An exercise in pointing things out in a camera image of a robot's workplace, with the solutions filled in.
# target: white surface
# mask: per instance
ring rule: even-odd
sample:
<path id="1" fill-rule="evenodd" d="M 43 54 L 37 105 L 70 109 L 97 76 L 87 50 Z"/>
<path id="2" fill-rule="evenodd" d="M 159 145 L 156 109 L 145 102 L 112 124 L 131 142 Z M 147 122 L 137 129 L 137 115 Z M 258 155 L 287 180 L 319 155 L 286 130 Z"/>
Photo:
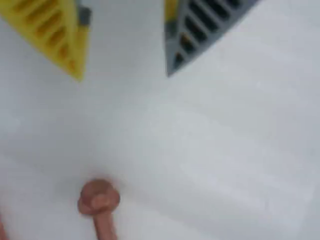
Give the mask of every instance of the white surface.
<path id="1" fill-rule="evenodd" d="M 121 240 L 318 239 L 317 0 L 263 0 L 165 78 L 162 1 L 88 1 L 86 80 L 3 21 L 0 206 L 11 239 L 94 239 L 81 186 L 112 179 Z"/>

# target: round knob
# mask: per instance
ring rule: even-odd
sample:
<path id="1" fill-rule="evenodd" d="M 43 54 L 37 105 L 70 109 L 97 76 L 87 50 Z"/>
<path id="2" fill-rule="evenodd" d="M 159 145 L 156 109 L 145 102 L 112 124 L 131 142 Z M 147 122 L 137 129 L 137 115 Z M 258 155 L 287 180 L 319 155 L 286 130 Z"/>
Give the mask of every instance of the round knob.
<path id="1" fill-rule="evenodd" d="M 84 215 L 97 215 L 112 212 L 120 203 L 120 194 L 111 183 L 103 179 L 95 179 L 82 188 L 78 201 L 79 212 Z"/>

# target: gray grated object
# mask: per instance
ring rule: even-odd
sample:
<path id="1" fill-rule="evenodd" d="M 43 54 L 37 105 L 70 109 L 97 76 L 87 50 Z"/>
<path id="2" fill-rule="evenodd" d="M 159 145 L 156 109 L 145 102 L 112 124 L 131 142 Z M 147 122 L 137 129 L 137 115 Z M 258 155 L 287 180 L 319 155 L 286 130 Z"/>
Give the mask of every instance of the gray grated object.
<path id="1" fill-rule="evenodd" d="M 258 0 L 180 0 L 177 19 L 165 26 L 170 76 L 206 51 Z"/>

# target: flesh-colored object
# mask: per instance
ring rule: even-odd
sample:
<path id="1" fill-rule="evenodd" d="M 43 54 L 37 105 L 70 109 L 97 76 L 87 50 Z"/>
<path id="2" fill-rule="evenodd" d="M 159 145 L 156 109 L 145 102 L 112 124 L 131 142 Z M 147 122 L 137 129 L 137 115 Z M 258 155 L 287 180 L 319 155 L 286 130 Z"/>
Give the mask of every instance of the flesh-colored object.
<path id="1" fill-rule="evenodd" d="M 80 81 L 91 11 L 74 0 L 0 0 L 0 15 L 29 43 Z"/>
<path id="2" fill-rule="evenodd" d="M 4 225 L 2 224 L 1 221 L 0 221 L 0 240 L 8 240 Z"/>
<path id="3" fill-rule="evenodd" d="M 119 202 L 118 191 L 103 179 L 96 179 L 84 185 L 78 209 L 81 214 L 93 217 L 98 240 L 117 240 L 112 212 Z"/>

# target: yellow object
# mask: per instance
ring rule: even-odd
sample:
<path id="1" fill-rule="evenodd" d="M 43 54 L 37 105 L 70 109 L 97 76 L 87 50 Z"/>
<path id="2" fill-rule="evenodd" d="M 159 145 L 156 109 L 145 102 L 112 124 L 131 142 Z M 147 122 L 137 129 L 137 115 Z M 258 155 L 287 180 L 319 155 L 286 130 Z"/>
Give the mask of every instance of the yellow object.
<path id="1" fill-rule="evenodd" d="M 165 22 L 169 22 L 176 19 L 178 2 L 179 0 L 165 0 L 164 2 Z"/>
<path id="2" fill-rule="evenodd" d="M 74 0 L 0 0 L 3 18 L 53 63 L 81 81 L 89 26 Z"/>

